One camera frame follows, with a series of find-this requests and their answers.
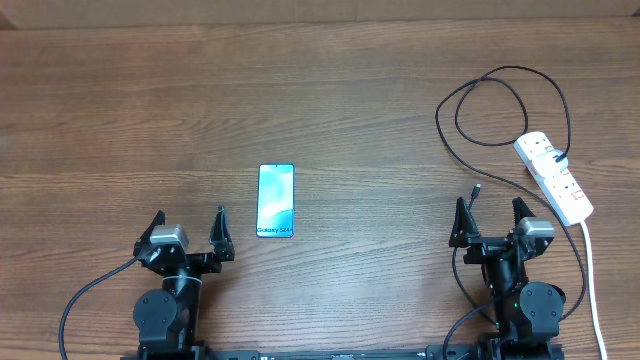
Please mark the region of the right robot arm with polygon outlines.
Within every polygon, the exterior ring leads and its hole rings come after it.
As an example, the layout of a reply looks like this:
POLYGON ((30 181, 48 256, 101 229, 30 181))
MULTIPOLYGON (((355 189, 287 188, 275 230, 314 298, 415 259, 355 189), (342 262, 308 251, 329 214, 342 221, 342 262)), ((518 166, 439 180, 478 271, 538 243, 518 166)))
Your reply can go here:
POLYGON ((537 218, 520 198, 512 201, 515 227, 503 237, 481 235, 462 198, 456 201, 449 246, 464 249, 463 262, 479 265, 490 290, 489 301, 475 307, 467 319, 494 311, 495 333, 480 336, 456 352, 460 359, 562 359, 551 339, 559 335, 566 296, 557 286, 531 282, 525 262, 546 251, 554 239, 550 221, 537 218))

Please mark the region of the Samsung Galaxy smartphone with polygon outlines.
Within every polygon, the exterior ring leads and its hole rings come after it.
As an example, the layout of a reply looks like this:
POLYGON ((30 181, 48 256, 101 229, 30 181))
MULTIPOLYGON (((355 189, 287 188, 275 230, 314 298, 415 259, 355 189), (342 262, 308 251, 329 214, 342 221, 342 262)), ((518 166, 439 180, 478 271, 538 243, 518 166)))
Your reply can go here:
POLYGON ((291 163, 261 164, 258 176, 256 235, 294 235, 295 167, 291 163))

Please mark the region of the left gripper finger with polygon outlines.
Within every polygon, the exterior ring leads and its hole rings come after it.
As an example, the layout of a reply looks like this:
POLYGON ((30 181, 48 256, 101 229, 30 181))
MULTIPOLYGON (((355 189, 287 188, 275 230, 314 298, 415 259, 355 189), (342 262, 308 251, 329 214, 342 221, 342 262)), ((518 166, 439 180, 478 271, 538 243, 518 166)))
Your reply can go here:
POLYGON ((146 228, 143 234, 140 236, 140 242, 142 244, 147 244, 150 242, 151 234, 153 230, 160 225, 165 224, 165 213, 162 210, 159 210, 154 216, 151 224, 146 228))
POLYGON ((235 249, 228 227, 227 211, 223 206, 218 207, 214 224, 211 227, 209 243, 213 246, 215 257, 220 262, 234 260, 235 249))

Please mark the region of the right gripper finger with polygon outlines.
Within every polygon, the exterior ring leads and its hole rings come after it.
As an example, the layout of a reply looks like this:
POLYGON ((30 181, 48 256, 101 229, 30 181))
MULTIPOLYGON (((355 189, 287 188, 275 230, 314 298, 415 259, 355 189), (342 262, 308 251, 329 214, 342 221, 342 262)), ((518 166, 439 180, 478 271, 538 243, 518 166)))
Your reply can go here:
POLYGON ((449 238, 449 246, 467 248, 477 243, 479 238, 480 231, 471 213, 471 208, 464 198, 459 197, 456 200, 456 212, 449 238))
POLYGON ((530 220, 535 219, 535 214, 526 205, 524 200, 520 197, 512 200, 513 215, 514 215, 514 232, 515 233, 529 233, 531 229, 530 220))

